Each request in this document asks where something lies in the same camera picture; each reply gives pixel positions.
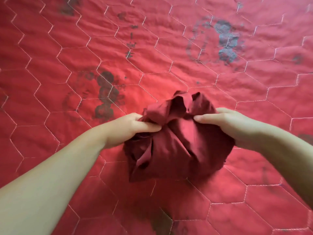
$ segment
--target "person's left hand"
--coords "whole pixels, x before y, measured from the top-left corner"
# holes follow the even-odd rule
[[[126,140],[132,138],[136,133],[157,132],[161,130],[161,126],[148,122],[139,122],[142,115],[131,113],[122,116],[116,120],[104,123],[95,127],[102,134],[104,140],[104,148],[112,148],[120,145]]]

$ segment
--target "fingernail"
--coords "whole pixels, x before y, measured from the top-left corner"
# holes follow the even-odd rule
[[[201,115],[196,115],[194,116],[194,120],[199,121],[201,120],[202,116]]]

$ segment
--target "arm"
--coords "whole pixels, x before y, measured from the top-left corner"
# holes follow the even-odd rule
[[[250,119],[237,111],[218,108],[218,114],[195,116],[215,124],[235,139],[236,146],[261,153],[313,208],[313,146],[278,127]]]
[[[0,234],[50,234],[103,148],[160,126],[138,114],[94,127],[50,158],[0,189]]]

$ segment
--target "red fabric surface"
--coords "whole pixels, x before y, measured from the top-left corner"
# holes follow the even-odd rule
[[[177,91],[165,102],[149,105],[139,121],[162,126],[156,133],[138,133],[125,142],[129,180],[150,178],[195,179],[220,170],[234,139],[220,127],[199,124],[195,115],[216,110],[204,94]]]
[[[312,24],[313,0],[0,0],[0,187],[176,90],[313,144]],[[53,235],[312,230],[258,153],[234,148],[210,178],[130,183],[119,146],[100,153]]]

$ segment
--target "red quilt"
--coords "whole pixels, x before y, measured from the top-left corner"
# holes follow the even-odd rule
[[[313,143],[313,0],[0,0],[0,17],[0,186],[176,90]],[[119,146],[100,154],[53,235],[312,229],[260,154],[233,149],[209,180],[130,184]]]

